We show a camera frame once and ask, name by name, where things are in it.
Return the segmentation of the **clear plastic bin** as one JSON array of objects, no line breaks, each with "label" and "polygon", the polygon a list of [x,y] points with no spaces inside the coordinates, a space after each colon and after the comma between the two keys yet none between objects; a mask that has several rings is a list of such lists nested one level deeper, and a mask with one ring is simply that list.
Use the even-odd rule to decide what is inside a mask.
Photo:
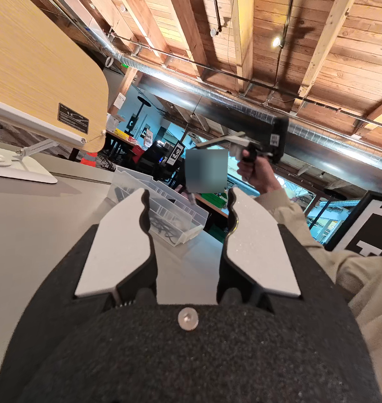
[{"label": "clear plastic bin", "polygon": [[149,191],[150,230],[168,244],[184,244],[204,229],[208,218],[205,209],[147,174],[117,166],[107,197],[117,204],[140,188]]}]

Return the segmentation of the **silver ceiling duct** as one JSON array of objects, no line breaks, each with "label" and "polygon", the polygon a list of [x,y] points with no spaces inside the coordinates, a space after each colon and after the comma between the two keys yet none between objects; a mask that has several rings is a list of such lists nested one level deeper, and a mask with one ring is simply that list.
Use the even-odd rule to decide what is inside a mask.
[{"label": "silver ceiling duct", "polygon": [[103,32],[98,34],[90,28],[86,28],[86,31],[92,36],[93,41],[103,49],[104,53],[149,77],[153,77],[157,83],[152,85],[152,89],[149,89],[149,92],[155,91],[154,94],[158,97],[164,98],[182,108],[193,109],[197,114],[207,115],[210,120],[216,120],[228,128],[234,130],[236,116],[240,114],[249,117],[250,125],[253,125],[252,119],[270,124],[277,117],[286,117],[289,119],[288,131],[290,134],[317,142],[323,147],[337,149],[337,144],[341,144],[340,148],[351,147],[360,149],[361,153],[382,154],[382,148],[368,144],[360,139],[354,139],[333,129],[310,123],[304,118],[292,116],[278,108],[272,108],[265,103],[261,104],[254,102],[252,99],[233,95],[209,85],[209,83],[194,80],[191,77],[177,74],[170,69],[132,57],[115,47]]}]

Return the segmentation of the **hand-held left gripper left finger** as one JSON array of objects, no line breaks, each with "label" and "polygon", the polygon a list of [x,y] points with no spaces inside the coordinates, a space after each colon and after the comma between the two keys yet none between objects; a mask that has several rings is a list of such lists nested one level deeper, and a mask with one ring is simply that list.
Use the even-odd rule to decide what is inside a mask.
[{"label": "hand-held left gripper left finger", "polygon": [[149,191],[135,190],[100,221],[75,296],[109,293],[118,305],[140,289],[157,295],[157,259],[149,233]]}]

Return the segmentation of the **person's right hand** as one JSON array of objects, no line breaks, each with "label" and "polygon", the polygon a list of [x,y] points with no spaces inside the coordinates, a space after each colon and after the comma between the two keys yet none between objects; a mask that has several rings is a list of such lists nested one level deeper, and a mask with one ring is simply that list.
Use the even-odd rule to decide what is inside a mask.
[{"label": "person's right hand", "polygon": [[242,159],[237,164],[237,173],[244,181],[254,187],[261,195],[283,190],[267,158],[257,156],[254,162],[248,162],[246,159],[249,157],[249,151],[244,149]]}]

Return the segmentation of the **dark ceiling duct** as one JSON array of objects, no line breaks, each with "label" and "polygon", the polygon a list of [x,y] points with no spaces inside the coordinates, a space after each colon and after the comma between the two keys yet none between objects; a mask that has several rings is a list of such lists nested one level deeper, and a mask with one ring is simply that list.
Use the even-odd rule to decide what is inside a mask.
[{"label": "dark ceiling duct", "polygon": [[[139,86],[153,95],[202,115],[233,131],[252,132],[263,123],[273,123],[272,111],[257,105],[231,107],[232,101],[208,89],[180,80],[144,75]],[[285,153],[315,168],[342,178],[349,171],[364,176],[365,171],[382,171],[382,151],[336,135],[324,129],[289,118],[289,135]]]}]

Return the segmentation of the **wooden book stand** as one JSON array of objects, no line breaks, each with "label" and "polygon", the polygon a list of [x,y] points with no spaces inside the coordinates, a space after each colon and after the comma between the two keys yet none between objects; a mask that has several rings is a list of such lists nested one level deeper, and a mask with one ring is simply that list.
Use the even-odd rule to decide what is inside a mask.
[{"label": "wooden book stand", "polygon": [[0,121],[46,139],[0,148],[0,177],[57,179],[31,156],[65,144],[97,152],[105,142],[108,84],[102,70],[31,1],[0,1]]}]

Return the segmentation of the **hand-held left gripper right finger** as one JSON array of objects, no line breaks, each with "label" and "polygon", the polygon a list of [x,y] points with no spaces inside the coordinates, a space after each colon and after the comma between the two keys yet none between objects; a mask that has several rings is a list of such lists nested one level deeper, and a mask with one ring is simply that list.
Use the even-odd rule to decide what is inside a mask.
[{"label": "hand-held left gripper right finger", "polygon": [[264,295],[299,298],[301,291],[278,223],[239,188],[228,194],[229,232],[219,264],[216,301],[237,295],[259,305]]}]

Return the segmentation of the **green storage bin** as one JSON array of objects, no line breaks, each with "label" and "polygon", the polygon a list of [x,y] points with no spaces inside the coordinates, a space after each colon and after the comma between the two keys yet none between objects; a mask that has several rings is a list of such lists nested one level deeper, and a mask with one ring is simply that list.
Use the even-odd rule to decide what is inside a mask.
[{"label": "green storage bin", "polygon": [[228,203],[228,198],[227,194],[224,193],[219,193],[219,194],[213,194],[213,193],[202,193],[200,196],[212,204],[213,206],[219,208],[219,209],[225,209],[227,208],[227,203]]}]

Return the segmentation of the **black white marker board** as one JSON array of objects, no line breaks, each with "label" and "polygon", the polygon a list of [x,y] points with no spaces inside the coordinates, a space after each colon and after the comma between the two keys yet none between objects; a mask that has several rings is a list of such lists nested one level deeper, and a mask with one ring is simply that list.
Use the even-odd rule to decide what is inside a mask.
[{"label": "black white marker board", "polygon": [[368,191],[324,248],[364,257],[382,256],[382,193]]}]

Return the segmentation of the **person's right forearm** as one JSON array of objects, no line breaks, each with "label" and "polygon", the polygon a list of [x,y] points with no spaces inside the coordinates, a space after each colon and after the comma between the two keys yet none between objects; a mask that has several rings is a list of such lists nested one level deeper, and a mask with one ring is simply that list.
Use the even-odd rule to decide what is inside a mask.
[{"label": "person's right forearm", "polygon": [[260,194],[255,200],[274,217],[278,224],[284,225],[293,234],[335,284],[354,292],[360,282],[353,272],[355,255],[353,252],[326,251],[315,241],[302,209],[297,203],[290,201],[283,188]]}]

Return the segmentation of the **small marker board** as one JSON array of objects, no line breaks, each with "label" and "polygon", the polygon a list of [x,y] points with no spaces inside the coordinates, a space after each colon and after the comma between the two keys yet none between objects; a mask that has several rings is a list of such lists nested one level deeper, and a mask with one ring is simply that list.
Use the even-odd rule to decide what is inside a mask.
[{"label": "small marker board", "polygon": [[166,160],[165,164],[173,166],[177,162],[177,160],[181,157],[184,150],[185,150],[184,144],[182,142],[178,141],[175,144],[175,146],[174,146],[171,154],[169,155],[168,159]]}]

